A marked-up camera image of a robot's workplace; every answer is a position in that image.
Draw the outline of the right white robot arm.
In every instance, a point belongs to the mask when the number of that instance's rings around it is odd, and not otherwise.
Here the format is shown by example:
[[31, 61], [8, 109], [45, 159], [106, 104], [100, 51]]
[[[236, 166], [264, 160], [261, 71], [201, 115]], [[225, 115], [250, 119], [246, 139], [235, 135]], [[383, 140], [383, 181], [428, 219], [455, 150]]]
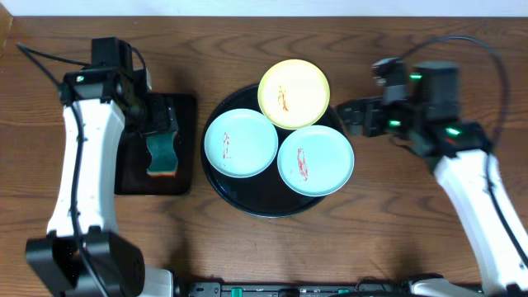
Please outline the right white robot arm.
[[423, 158], [448, 195], [474, 251], [487, 296], [527, 294], [527, 232], [508, 198], [483, 127], [462, 120], [459, 70], [451, 62], [416, 64], [407, 73], [396, 59], [372, 67], [379, 97], [337, 106], [350, 134], [390, 134], [397, 146]]

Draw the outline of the yellow plate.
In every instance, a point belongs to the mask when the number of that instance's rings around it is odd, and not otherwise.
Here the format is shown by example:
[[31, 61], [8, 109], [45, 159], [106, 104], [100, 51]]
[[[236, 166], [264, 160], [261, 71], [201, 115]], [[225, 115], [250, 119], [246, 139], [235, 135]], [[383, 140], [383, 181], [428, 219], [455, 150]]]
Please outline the yellow plate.
[[317, 122], [330, 101], [329, 82], [315, 64], [287, 59], [271, 66], [257, 88], [262, 114], [284, 130], [298, 130]]

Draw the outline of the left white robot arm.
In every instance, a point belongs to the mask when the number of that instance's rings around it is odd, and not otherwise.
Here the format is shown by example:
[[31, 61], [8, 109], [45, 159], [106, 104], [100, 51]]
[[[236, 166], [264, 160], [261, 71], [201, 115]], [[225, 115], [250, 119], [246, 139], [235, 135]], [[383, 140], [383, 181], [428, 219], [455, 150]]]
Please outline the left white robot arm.
[[114, 69], [67, 73], [61, 90], [66, 131], [59, 196], [43, 238], [26, 261], [54, 296], [174, 296], [174, 275], [148, 266], [119, 235], [116, 161], [134, 87]]

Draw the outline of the green yellow sponge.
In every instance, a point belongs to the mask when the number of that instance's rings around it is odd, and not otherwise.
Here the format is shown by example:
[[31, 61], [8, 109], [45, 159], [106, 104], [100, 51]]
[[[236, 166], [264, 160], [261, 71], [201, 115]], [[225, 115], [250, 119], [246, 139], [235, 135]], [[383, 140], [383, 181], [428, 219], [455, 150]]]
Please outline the green yellow sponge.
[[151, 177], [174, 177], [177, 174], [178, 158], [174, 149], [176, 132], [149, 136], [146, 139], [151, 163], [147, 173]]

